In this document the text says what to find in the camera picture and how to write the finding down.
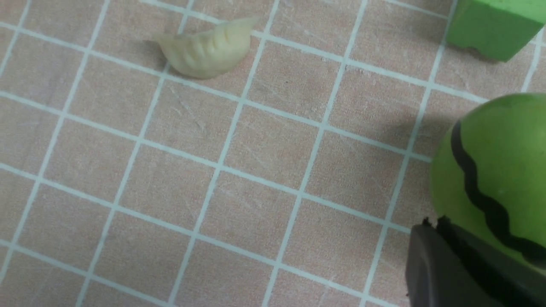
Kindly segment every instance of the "black wavy stripe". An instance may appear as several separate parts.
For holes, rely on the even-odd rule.
[[[451,148],[455,161],[465,174],[466,195],[485,214],[489,230],[504,246],[520,252],[527,262],[537,268],[546,269],[546,248],[529,239],[514,236],[510,232],[510,217],[506,208],[479,190],[478,167],[462,146],[460,121],[453,127]]]

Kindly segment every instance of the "green ball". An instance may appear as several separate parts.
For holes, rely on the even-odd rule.
[[[438,216],[546,275],[546,93],[472,110],[432,159]]]

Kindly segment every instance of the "scratch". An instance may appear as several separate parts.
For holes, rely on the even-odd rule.
[[[421,127],[428,127],[428,126],[429,126],[429,125],[427,125],[427,124],[421,125]],[[423,129],[423,131],[419,131],[419,132],[417,133],[417,135],[420,136],[420,137],[430,138],[430,137],[432,137],[434,134],[433,134],[432,132],[430,132],[430,131],[426,131],[425,129]]]
[[[290,0],[281,0],[282,4],[286,5],[289,8],[293,8],[292,2]]]
[[[196,220],[197,218],[196,218],[195,214],[193,213],[192,208],[189,206],[189,202],[188,202],[188,199],[186,198],[186,196],[182,195],[182,199],[184,200],[184,205],[186,206],[186,209],[188,209],[188,212],[192,216],[192,219]]]
[[[30,121],[30,122],[20,123],[18,126],[34,126],[38,124],[40,124],[39,121]]]
[[[81,81],[87,86],[87,88],[89,88],[89,90],[91,91],[91,93],[93,94],[93,96],[95,96],[95,98],[98,99],[97,93],[95,92],[95,90],[93,89],[93,87],[92,87],[91,85],[89,85],[89,83],[87,83],[87,81],[85,80],[85,78],[81,78]]]
[[[257,127],[255,125],[254,122],[249,122],[249,121],[239,121],[238,125],[241,125],[243,127],[246,127],[246,128],[249,128],[251,130],[253,130],[254,132],[256,132],[257,134],[260,135],[260,139],[264,139],[264,138],[269,138],[269,139],[272,139],[274,138],[274,136],[272,137],[271,135],[271,132],[270,132],[270,129],[260,129],[259,127]],[[259,143],[256,143],[257,146],[259,146],[259,148],[261,149],[262,146],[259,144]]]
[[[296,26],[297,28],[300,28],[304,31],[304,34],[307,34],[308,36],[311,36],[311,37],[314,37],[320,41],[322,41],[323,43],[327,44],[328,42],[326,40],[324,40],[323,38],[321,38],[320,36],[314,34],[313,32],[307,30],[304,26],[302,26],[301,24],[295,22],[294,20],[292,20],[288,15],[286,15],[286,13],[284,12],[281,12],[282,16],[286,19],[288,19],[288,21],[290,21],[291,23],[294,24],[294,26]]]
[[[53,268],[50,268],[50,269],[49,269],[49,272],[48,272],[48,274],[46,275],[44,281],[41,282],[40,287],[38,288],[38,290],[36,290],[36,293],[35,293],[34,296],[32,297],[31,302],[28,304],[29,306],[32,306],[32,303],[34,303],[34,301],[38,298],[38,296],[40,296],[40,294],[41,294],[41,292],[43,291],[44,286],[45,286],[45,284],[47,283],[49,277],[51,277],[51,273],[53,273]]]
[[[263,218],[263,215],[255,208],[255,206],[252,206],[251,204],[249,204],[244,198],[238,197],[232,191],[227,191],[222,188],[220,188],[219,190],[222,191],[226,196],[230,198],[234,198],[235,200],[240,202],[243,206],[245,206],[248,210],[252,211],[255,215],[259,216],[260,218]]]
[[[349,14],[349,15],[353,15],[355,17],[357,15],[356,12],[358,11],[358,7],[355,8],[351,4],[351,1],[344,1],[343,2],[344,5],[341,5],[340,3],[338,3],[337,1],[334,1],[334,0],[320,0],[320,2],[326,4],[327,6],[329,6],[332,9],[337,10],[341,14]]]
[[[374,96],[365,96],[365,98],[370,102],[386,104],[390,108],[392,108],[393,110],[401,111],[401,112],[404,112],[404,113],[406,113],[407,111],[405,109],[401,108],[400,107],[401,105],[405,105],[405,106],[410,107],[412,109],[418,109],[416,103],[412,104],[408,100],[395,99],[395,98],[387,100],[387,99],[379,99],[379,98],[376,98]]]
[[[392,5],[390,5],[389,3],[387,3],[386,7],[387,7],[387,11],[389,11],[389,13],[392,13],[394,11]]]
[[[263,162],[259,157],[258,155],[256,155],[256,153],[250,148],[248,147],[247,145],[243,145],[246,150],[248,151],[248,153],[256,160],[258,161],[258,163],[260,163],[260,165],[265,168],[265,169],[269,169],[271,167],[271,165],[269,163],[266,163],[266,162]]]
[[[459,71],[459,69],[457,67],[455,67],[452,72],[461,80],[463,86],[464,86],[464,89],[466,91],[469,90],[469,86],[468,86],[468,83],[466,82],[465,80],[465,77],[461,74],[461,71]]]
[[[374,27],[374,29],[375,30],[386,31],[386,32],[391,32],[391,33],[403,34],[405,36],[407,36],[408,34],[411,34],[411,35],[416,34],[415,31],[413,30],[412,26],[408,26],[408,27],[405,27],[403,29],[399,29],[399,28],[394,27],[394,26]]]
[[[267,115],[269,117],[271,117],[274,121],[280,123],[281,125],[283,125],[285,128],[289,129],[289,130],[295,130],[294,126],[292,125],[289,125],[287,122],[285,122],[283,119],[280,119],[278,118],[277,115],[273,114],[273,113],[270,113],[270,112],[266,112]]]
[[[393,270],[393,271],[399,271],[400,269],[395,267],[394,265],[390,264],[388,261],[384,260],[383,258],[379,258],[379,262],[381,263],[384,263],[387,267],[389,267],[389,269]]]
[[[353,145],[353,142],[351,142],[350,140],[347,139],[347,137],[344,137],[342,136],[341,137],[341,140],[347,144],[347,146],[349,146],[349,148],[351,149],[351,151],[353,151],[357,156],[361,156],[361,154],[359,153],[359,151],[354,147]],[[375,178],[375,176],[373,175],[373,172],[370,171],[370,168],[367,164],[364,165],[364,168],[365,168],[365,171],[369,174],[368,178],[371,179],[373,181],[373,183],[375,184],[375,186],[379,189],[380,193],[381,193],[381,196],[387,201],[389,202],[390,201],[390,196],[386,193],[385,189],[381,186],[381,184],[379,183],[379,181]]]
[[[258,201],[258,200],[257,200],[257,201],[256,201],[256,206],[258,206],[258,208],[261,209],[261,208],[263,208],[263,206],[264,206],[264,202],[261,202],[261,201]]]
[[[182,116],[182,112],[180,112],[180,110],[176,109],[175,107],[170,107],[171,110],[174,110],[174,112],[177,112],[178,115]]]
[[[283,195],[282,193],[283,193],[282,191],[277,192],[277,197],[275,197],[275,202],[273,203],[273,205],[271,205],[272,207],[277,207],[279,198],[281,198],[281,196]]]
[[[261,81],[260,79],[257,79],[257,78],[254,78],[254,81],[256,81],[257,83],[259,83],[260,85],[262,85],[264,88],[266,88],[268,91],[270,91],[275,97],[279,98],[280,100],[284,101],[284,102],[287,102],[287,103],[292,103],[291,101],[287,100],[286,98],[282,97],[281,95],[279,95],[279,93],[277,91],[275,91],[273,88],[271,88],[269,85],[267,85],[265,82]]]
[[[344,187],[344,186],[338,186],[335,189],[332,189],[334,191],[331,191],[328,189],[325,194],[321,195],[323,199],[329,200],[331,202],[335,202],[336,200],[339,201],[338,197],[341,196],[342,198],[346,195],[351,195],[354,197],[360,197],[361,199],[366,198],[366,193],[364,191],[359,191],[361,195],[358,195],[355,193],[352,189]]]
[[[49,271],[51,269],[51,267],[46,267],[46,266],[43,266],[43,267],[33,267],[33,266],[24,266],[24,267],[19,267],[20,270],[44,270],[44,271]]]
[[[332,275],[332,277],[330,277],[330,279],[328,280],[328,283],[326,284],[326,286],[324,286],[324,291],[322,292],[321,299],[318,301],[317,307],[321,307],[322,304],[324,304],[326,297],[328,297],[328,292],[330,291],[331,283],[334,280],[334,278],[336,278],[336,274]]]
[[[171,90],[171,92],[173,93],[173,95],[176,96],[176,98],[178,99],[180,105],[186,110],[186,112],[188,112],[189,116],[192,118],[193,122],[197,125],[197,127],[199,127],[199,130],[201,131],[201,133],[205,136],[205,138],[208,137],[208,131],[206,130],[206,127],[205,127],[205,124],[204,123],[201,123],[198,119],[198,117],[193,114],[193,111],[192,109],[189,107],[189,105],[187,105],[186,103],[184,103],[184,101],[180,98],[180,96],[173,90],[173,88],[171,86],[169,86],[169,89]]]
[[[355,67],[355,66],[345,66],[345,71],[346,72],[358,72],[360,74],[363,74],[365,76],[371,76],[371,72],[367,71],[367,70],[364,70],[362,68],[358,68],[358,67]]]

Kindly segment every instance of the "green block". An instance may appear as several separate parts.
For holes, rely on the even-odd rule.
[[[459,0],[447,42],[507,62],[546,25],[546,0]]]

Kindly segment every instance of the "black object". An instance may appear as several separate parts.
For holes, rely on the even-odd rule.
[[[478,187],[478,166],[472,156],[465,151],[461,139],[461,121],[453,126],[451,133],[453,158],[465,174],[465,192],[477,209],[483,212],[485,223],[491,233],[504,246],[518,251],[523,258],[537,268],[546,270],[546,247],[526,238],[520,238],[510,232],[510,217],[505,206]]]
[[[447,217],[412,227],[406,282],[412,307],[546,307],[546,276]]]

